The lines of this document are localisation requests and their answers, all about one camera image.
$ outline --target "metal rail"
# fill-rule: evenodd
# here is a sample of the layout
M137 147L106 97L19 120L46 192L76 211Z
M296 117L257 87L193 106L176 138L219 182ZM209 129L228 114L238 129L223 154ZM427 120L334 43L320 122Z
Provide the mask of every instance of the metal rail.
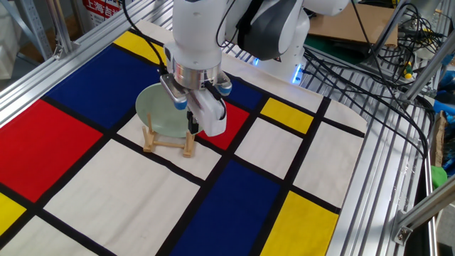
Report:
M133 22L145 19L172 30L172 7L172 0L143 0L134 1L128 9ZM128 28L123 14L119 12L80 38L77 41L80 47L68 56L60 61L46 62L37 71L13 84L7 92L0 92L0 126L77 70ZM386 102L392 102L384 86L358 72L352 65L310 47L307 49L330 62L329 68L344 78L381 96ZM224 51L245 62L253 61L250 54L237 46L230 45ZM334 89L329 80L346 90L353 101ZM328 75L318 63L306 64L306 73L300 86L349 106L368 121L368 131L327 255L402 255L401 249L393 241L392 220L399 210L407 210L414 205L423 161L417 151L395 132L401 132L418 144L419 137L415 129L382 103L368 95L356 93L349 85ZM408 112L428 134L429 121L424 110L410 105ZM392 130L372 119L369 114L390 125Z

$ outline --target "green object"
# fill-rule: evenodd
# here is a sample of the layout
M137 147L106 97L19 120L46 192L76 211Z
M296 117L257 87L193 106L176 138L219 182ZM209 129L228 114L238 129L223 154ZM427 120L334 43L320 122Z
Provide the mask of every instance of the green object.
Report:
M442 167L432 166L433 189L440 187L447 181L447 173Z
M184 138L188 130L186 110L178 110L161 83L145 88L136 99L136 112L148 126L147 113L151 116L151 127L158 134Z
M364 57L359 56L358 53L335 47L331 39L321 36L308 35L305 39L305 44L353 65L359 64L364 60Z

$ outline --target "blue object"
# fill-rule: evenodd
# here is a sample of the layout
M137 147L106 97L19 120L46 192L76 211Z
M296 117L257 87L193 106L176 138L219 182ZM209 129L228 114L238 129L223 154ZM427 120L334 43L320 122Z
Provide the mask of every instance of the blue object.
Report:
M279 185L229 162L171 255L248 255Z
M47 96L109 129L134 106L143 89L157 82L156 67L108 46Z
M442 65L448 65L450 64L450 62L454 59L454 54L449 54L449 55L446 55L446 57L444 57L444 59L442 59Z
M447 71L440 82L441 88L445 89L445 90L450 90L450 88L448 88L448 87L455 87L454 78L455 78L455 71L453 71L453 70Z
M228 96L232 91L232 86L229 88L224 88L223 86L217 86L216 89L222 96Z
M301 67L301 64L299 64L297 66L296 70L294 71L294 77L292 78L292 83L293 84L300 83L300 80L297 80L297 76L299 76L300 67Z
M437 100L434 101L433 108L434 108L434 111L436 113L439 113L441 111L445 111L447 114L455 115L455 109L454 108L451 108L451 107L445 105L444 103L440 103Z
M188 104L188 101L185 102L174 102L173 105L176 106L176 109L178 110L184 110L186 108L186 105Z
M228 99L253 110L262 98L262 93L243 85L241 82L231 79L232 91L227 96Z

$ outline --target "white square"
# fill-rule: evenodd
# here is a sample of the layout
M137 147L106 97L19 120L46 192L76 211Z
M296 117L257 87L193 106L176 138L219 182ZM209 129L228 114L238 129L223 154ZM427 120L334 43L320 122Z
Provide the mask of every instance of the white square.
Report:
M117 255L155 255L198 189L111 140L45 209Z
M138 144L139 146L144 146L145 140L144 135L142 134L143 126L144 124L136 114L119 130L118 134ZM165 136L160 136L159 141L176 144L185 143L184 138L171 138ZM182 149L168 146L156 146L154 153L171 161L173 164L193 174L194 176L205 180L208 174L210 174L213 170L213 167L215 167L218 163L218 160L220 160L221 155L197 142L194 143L193 150L193 157L191 158L183 157Z
M35 216L0 250L0 256L31 255L95 256L96 254Z
M257 118L235 154L284 178L301 142L302 138Z
M341 208L362 143L363 138L322 122L294 185Z

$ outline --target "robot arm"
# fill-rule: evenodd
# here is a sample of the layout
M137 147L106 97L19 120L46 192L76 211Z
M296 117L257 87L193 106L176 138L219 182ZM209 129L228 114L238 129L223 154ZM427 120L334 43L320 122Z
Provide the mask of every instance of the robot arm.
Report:
M226 107L221 95L232 85L220 69L225 38L261 60L274 62L284 53L294 72L300 63L309 30L302 4L312 11L334 15L348 0L174 0L172 43L164 46L169 74L161 76L175 106L188 108L192 133L202 125L208 136L225 131Z

